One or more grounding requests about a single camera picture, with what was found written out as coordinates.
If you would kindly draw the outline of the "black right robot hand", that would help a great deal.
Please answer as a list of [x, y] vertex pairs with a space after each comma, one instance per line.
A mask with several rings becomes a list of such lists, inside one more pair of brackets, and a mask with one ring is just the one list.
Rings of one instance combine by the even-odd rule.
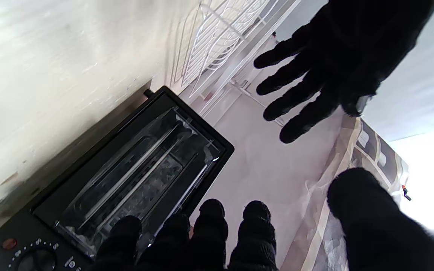
[[[340, 173], [327, 203], [342, 226], [351, 271], [434, 271], [434, 238], [402, 213], [378, 180], [363, 168]], [[200, 206], [193, 227], [173, 214], [153, 244], [137, 258], [142, 225], [120, 219], [103, 242], [91, 271], [277, 271], [276, 234], [269, 208], [250, 202], [243, 211], [238, 242], [226, 265], [228, 224], [217, 199]]]

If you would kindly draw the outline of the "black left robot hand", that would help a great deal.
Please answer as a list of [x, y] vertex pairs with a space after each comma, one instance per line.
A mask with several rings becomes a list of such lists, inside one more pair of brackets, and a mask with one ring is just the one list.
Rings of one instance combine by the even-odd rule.
[[338, 107], [358, 118], [366, 101], [415, 47], [434, 13], [434, 0], [329, 0], [308, 24], [260, 54], [263, 69], [293, 57], [256, 88], [263, 96], [301, 78], [264, 110], [273, 121], [318, 94], [281, 129], [285, 144], [297, 140]]

